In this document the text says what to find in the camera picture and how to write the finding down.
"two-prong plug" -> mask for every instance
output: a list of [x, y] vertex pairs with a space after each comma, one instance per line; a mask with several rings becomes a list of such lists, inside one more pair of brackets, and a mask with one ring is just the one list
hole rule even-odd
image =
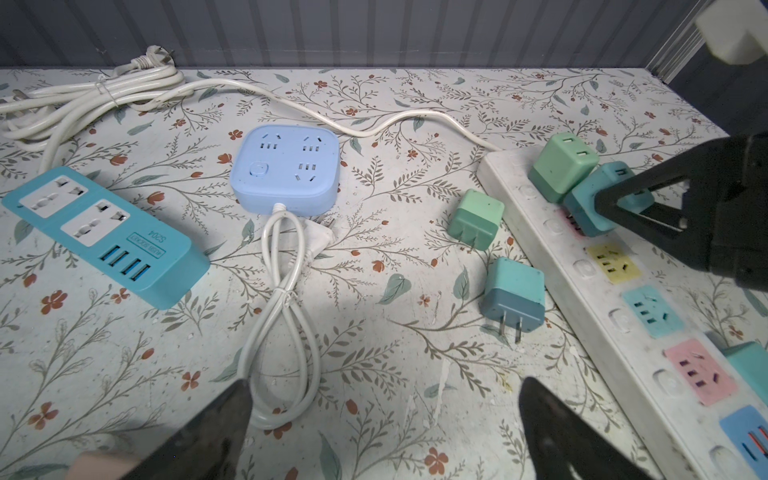
[[523, 332], [531, 332], [544, 323], [544, 274], [532, 266], [499, 257], [488, 269], [485, 296], [480, 304], [483, 316], [517, 330], [515, 343]]

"table surface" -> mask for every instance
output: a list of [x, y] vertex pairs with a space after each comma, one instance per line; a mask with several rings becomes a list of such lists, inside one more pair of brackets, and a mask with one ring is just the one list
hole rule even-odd
[[[573, 131], [602, 161], [635, 170], [724, 135], [641, 69], [185, 73], [256, 82], [358, 128], [434, 108], [505, 148]], [[0, 94], [99, 74], [4, 70]], [[228, 174], [245, 133], [274, 123], [314, 124], [262, 98], [211, 88], [162, 111], [109, 113], [60, 150], [68, 166], [206, 251], [208, 273], [165, 312], [2, 209], [0, 475], [63, 478], [84, 450], [146, 455], [227, 386], [270, 292], [258, 241], [266, 218], [236, 203]], [[319, 218], [336, 242], [299, 287], [322, 353], [320, 391], [295, 422], [249, 430], [238, 479], [534, 478], [516, 402], [526, 376], [659, 476], [551, 298], [546, 324], [519, 345], [479, 314], [488, 264], [527, 261], [504, 225], [484, 252], [445, 233], [460, 196], [479, 188], [482, 149], [420, 119], [339, 140], [339, 196]], [[0, 192], [33, 178], [37, 166], [37, 155], [0, 144]], [[650, 247], [640, 253], [723, 343], [768, 340], [764, 293]], [[278, 324], [263, 353], [262, 387], [275, 407], [287, 406], [295, 388], [289, 344]]]

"power switch button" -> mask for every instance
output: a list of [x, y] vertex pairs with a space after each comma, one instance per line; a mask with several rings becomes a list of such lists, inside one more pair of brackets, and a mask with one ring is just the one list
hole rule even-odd
[[250, 166], [250, 174], [254, 177], [261, 177], [269, 170], [270, 166], [264, 162], [256, 162]]

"usb charger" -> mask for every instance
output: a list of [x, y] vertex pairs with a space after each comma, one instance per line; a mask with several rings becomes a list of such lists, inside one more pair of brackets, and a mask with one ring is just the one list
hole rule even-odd
[[159, 310], [210, 266], [189, 237], [68, 167], [21, 185], [2, 204]]

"coiled white cable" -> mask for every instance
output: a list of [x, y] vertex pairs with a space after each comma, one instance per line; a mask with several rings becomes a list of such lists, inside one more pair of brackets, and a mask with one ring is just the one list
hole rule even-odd
[[[280, 224], [283, 218], [291, 220], [296, 227], [299, 246], [296, 249], [296, 259], [290, 272], [285, 277], [280, 278], [278, 255], [280, 254]], [[272, 233], [271, 251], [269, 242], [270, 231]], [[264, 226], [264, 230], [261, 233], [261, 251], [267, 274], [274, 286], [274, 291], [248, 335], [248, 340], [245, 342], [243, 351], [240, 354], [240, 362], [237, 364], [237, 376], [250, 379], [250, 393], [253, 398], [250, 424], [258, 429], [275, 429], [301, 415], [315, 399], [315, 394], [320, 384], [320, 352], [317, 348], [315, 333], [302, 313], [301, 307], [296, 302], [296, 294], [293, 292], [305, 260], [306, 238], [304, 226], [296, 215], [285, 210], [285, 205], [275, 205], [272, 217], [266, 222], [266, 226]], [[253, 381], [251, 373], [256, 354], [267, 333], [280, 315], [286, 321], [288, 331], [293, 339], [293, 345], [296, 347], [296, 355], [299, 358], [299, 385], [290, 407], [285, 412], [273, 414], [272, 409], [259, 397], [257, 386]], [[299, 322], [301, 329], [306, 335], [306, 342], [309, 344], [310, 353], [312, 354], [312, 380], [309, 387], [306, 384], [307, 358], [299, 331], [296, 328], [296, 321]]]
[[[115, 68], [113, 75], [109, 78], [93, 83], [39, 88], [27, 92], [28, 98], [25, 100], [0, 104], [0, 114], [24, 111], [25, 115], [33, 116], [32, 122], [19, 121], [18, 118], [7, 119], [0, 124], [0, 132], [5, 138], [15, 141], [16, 145], [23, 150], [43, 151], [39, 168], [42, 173], [53, 168], [56, 150], [62, 142], [112, 108], [128, 104], [134, 110], [149, 111], [175, 98], [192, 95], [195, 90], [221, 85], [263, 95], [295, 108], [351, 137], [371, 137], [406, 118], [426, 117], [447, 122], [470, 141], [487, 150], [501, 150], [500, 147], [473, 134], [456, 119], [441, 111], [428, 109], [402, 111], [387, 118], [376, 127], [360, 131], [345, 127], [301, 104], [243, 81], [208, 78], [186, 83], [184, 75], [174, 66], [170, 54], [156, 45], [150, 46], [146, 55], [135, 58], [130, 64]], [[138, 101], [147, 101], [147, 103], [136, 104]], [[38, 110], [59, 104], [62, 106], [51, 113]]]

